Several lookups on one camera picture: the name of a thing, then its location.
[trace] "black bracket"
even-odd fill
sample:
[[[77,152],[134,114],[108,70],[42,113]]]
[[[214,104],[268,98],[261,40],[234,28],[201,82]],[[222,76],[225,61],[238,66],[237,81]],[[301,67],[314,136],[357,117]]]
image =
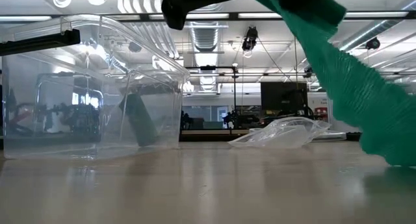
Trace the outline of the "black bracket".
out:
[[[19,53],[27,53],[39,51],[43,49],[52,49],[76,45],[81,43],[81,34],[79,30],[66,30],[64,33],[52,34],[47,36],[39,36],[16,42],[6,42],[0,44],[0,56],[16,55]]]
[[[224,1],[229,0],[163,0],[162,12],[171,29],[182,30],[189,12]]]

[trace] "green object inside container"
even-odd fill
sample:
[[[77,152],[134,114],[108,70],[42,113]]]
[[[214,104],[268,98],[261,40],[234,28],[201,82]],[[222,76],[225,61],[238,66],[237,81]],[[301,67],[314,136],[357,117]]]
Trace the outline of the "green object inside container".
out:
[[[141,147],[153,145],[157,141],[157,130],[141,96],[138,93],[127,95],[127,101],[122,101],[120,109],[123,110],[124,105],[137,144]]]
[[[391,165],[416,166],[416,98],[328,42],[345,8],[333,0],[314,0],[293,13],[279,0],[257,1],[283,17],[333,100],[334,117],[363,131],[363,150]]]

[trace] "black monitor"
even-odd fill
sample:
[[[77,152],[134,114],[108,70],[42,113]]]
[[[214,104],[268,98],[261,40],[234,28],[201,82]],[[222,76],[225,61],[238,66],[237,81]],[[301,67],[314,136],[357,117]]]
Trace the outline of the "black monitor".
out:
[[[263,111],[297,112],[303,110],[306,106],[306,83],[261,83],[261,108]]]

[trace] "black metal pole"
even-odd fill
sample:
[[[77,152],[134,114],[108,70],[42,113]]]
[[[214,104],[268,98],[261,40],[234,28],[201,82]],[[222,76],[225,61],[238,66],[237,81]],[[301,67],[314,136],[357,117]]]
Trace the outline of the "black metal pole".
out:
[[[233,73],[234,73],[234,113],[235,113],[235,115],[234,115],[234,117],[235,117],[235,119],[234,119],[234,129],[237,129],[238,125],[239,125],[239,119],[237,117],[238,116],[238,113],[237,113],[237,83],[235,81],[235,79],[236,79],[235,74],[237,73],[236,68],[233,68]]]

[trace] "fluorescent light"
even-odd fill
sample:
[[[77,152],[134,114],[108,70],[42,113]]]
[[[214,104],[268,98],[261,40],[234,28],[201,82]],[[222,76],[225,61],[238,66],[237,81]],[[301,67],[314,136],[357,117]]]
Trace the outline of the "fluorescent light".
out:
[[[187,19],[228,19],[229,14],[226,13],[217,13],[217,14],[188,14]]]
[[[409,12],[396,11],[396,12],[347,12],[346,17],[348,18],[360,18],[360,17],[404,17]]]
[[[262,76],[262,75],[263,75],[263,73],[236,73],[235,74],[235,76],[238,76],[238,77],[241,77],[241,76],[243,76],[243,77],[258,77],[258,76]],[[233,77],[234,74],[233,73],[226,73],[226,74],[224,74],[224,76]]]
[[[228,29],[228,25],[185,25],[185,29]]]
[[[413,4],[415,4],[416,1],[413,1],[412,3],[410,3],[409,5],[405,6],[404,8],[402,8],[402,10],[407,10],[409,7],[411,7]]]
[[[162,14],[154,14],[154,15],[149,15],[149,19],[161,20],[161,19],[164,19],[164,16]]]
[[[124,21],[126,21],[126,20],[140,20],[139,15],[128,15],[128,14],[122,15],[122,14],[120,14],[120,15],[117,15],[117,16],[109,15],[109,17],[112,18],[112,19],[115,19],[115,20],[124,20]]]
[[[277,13],[240,13],[240,19],[255,19],[255,18],[281,18]]]
[[[45,21],[52,19],[51,16],[0,16],[0,21],[19,22],[19,21]]]
[[[368,51],[367,49],[352,49],[349,51],[349,53],[352,56],[360,56],[363,53],[366,53],[367,51]]]
[[[220,76],[220,74],[190,74],[191,77],[214,77]]]

